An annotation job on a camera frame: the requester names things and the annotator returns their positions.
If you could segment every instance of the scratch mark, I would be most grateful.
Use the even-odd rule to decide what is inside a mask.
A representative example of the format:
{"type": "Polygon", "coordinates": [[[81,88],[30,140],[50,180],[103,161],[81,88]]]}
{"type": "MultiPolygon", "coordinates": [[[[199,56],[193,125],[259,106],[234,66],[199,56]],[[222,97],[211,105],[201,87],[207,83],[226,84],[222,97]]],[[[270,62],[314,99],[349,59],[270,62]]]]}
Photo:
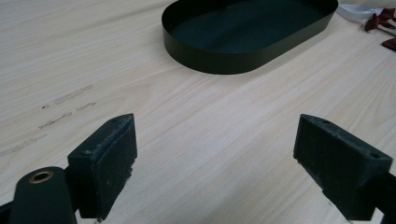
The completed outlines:
{"type": "Polygon", "coordinates": [[[45,128],[45,127],[48,127],[48,126],[50,126],[50,125],[56,123],[56,122],[59,121],[60,119],[67,118],[67,117],[70,117],[70,116],[72,116],[72,115],[73,115],[72,112],[65,113],[65,114],[63,114],[60,118],[57,118],[57,119],[50,119],[49,121],[47,121],[47,123],[38,126],[38,128],[39,128],[39,129],[43,129],[43,128],[45,128]]]}
{"type": "Polygon", "coordinates": [[[77,111],[82,111],[82,110],[86,109],[88,106],[94,106],[94,105],[96,105],[95,102],[90,102],[89,104],[81,106],[81,107],[77,108],[76,110],[77,111]]]}
{"type": "Polygon", "coordinates": [[[75,98],[76,96],[82,94],[84,91],[88,91],[88,90],[90,90],[90,89],[92,89],[92,85],[89,85],[89,86],[87,86],[87,87],[84,87],[84,88],[82,88],[82,89],[79,89],[78,91],[69,93],[69,94],[67,94],[66,96],[63,96],[63,97],[61,97],[61,98],[58,98],[58,99],[54,100],[53,103],[55,103],[56,105],[59,105],[59,104],[65,102],[65,101],[68,101],[68,100],[71,100],[71,99],[75,98]]]}
{"type": "Polygon", "coordinates": [[[13,152],[15,152],[15,151],[18,151],[18,150],[23,149],[24,147],[28,147],[28,146],[32,145],[33,143],[37,142],[38,140],[40,140],[40,139],[46,137],[46,136],[47,136],[47,135],[44,134],[44,135],[41,135],[41,136],[39,136],[39,137],[37,137],[37,138],[29,139],[29,140],[24,141],[24,142],[21,143],[20,145],[17,145],[17,146],[15,146],[15,147],[9,148],[9,149],[7,149],[7,150],[1,151],[1,152],[0,152],[0,157],[4,157],[4,156],[6,156],[6,155],[9,154],[9,153],[13,153],[13,152]]]}

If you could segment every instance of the wooden table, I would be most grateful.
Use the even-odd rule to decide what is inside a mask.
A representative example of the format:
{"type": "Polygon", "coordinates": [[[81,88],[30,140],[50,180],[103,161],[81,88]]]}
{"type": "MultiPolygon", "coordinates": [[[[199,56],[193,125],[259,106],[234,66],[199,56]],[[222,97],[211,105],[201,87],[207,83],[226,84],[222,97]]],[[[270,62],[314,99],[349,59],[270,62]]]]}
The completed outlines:
{"type": "Polygon", "coordinates": [[[328,119],[395,158],[396,53],[380,46],[391,36],[334,14],[265,66],[214,76],[165,51],[172,2],[0,2],[0,204],[134,113],[138,158],[104,223],[348,223],[292,157],[297,125],[328,119]]]}

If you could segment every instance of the black container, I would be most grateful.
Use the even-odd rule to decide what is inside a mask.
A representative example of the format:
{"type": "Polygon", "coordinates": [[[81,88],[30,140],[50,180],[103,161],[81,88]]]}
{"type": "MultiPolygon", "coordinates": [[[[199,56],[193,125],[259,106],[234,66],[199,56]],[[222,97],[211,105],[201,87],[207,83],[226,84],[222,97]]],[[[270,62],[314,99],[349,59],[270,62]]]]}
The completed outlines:
{"type": "Polygon", "coordinates": [[[163,41],[191,69],[245,73],[323,31],[337,6],[336,0],[179,0],[163,12],[163,41]]]}

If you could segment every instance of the dark red cloth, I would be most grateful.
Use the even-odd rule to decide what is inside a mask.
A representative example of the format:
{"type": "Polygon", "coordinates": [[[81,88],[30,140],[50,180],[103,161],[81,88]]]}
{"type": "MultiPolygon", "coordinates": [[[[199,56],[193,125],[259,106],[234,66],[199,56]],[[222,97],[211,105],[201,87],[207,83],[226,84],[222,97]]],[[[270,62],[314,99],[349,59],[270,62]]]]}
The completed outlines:
{"type": "MultiPolygon", "coordinates": [[[[389,20],[396,21],[395,10],[395,8],[384,8],[379,16],[374,14],[373,18],[366,22],[364,30],[368,32],[377,29],[378,25],[382,25],[389,29],[396,29],[396,27],[389,23],[389,20]]],[[[396,51],[396,38],[385,41],[382,43],[382,46],[396,51]]]]}

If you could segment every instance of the wood grain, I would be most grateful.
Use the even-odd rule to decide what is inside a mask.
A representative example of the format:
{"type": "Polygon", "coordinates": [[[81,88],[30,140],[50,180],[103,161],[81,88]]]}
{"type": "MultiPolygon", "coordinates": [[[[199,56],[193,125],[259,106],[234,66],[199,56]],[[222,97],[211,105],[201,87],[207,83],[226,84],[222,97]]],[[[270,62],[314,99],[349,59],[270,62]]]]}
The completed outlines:
{"type": "Polygon", "coordinates": [[[396,157],[396,54],[380,46],[391,36],[335,14],[265,66],[214,76],[166,53],[172,2],[0,1],[0,204],[23,175],[66,167],[102,123],[134,113],[138,158],[104,223],[348,223],[292,157],[298,119],[396,157]]]}

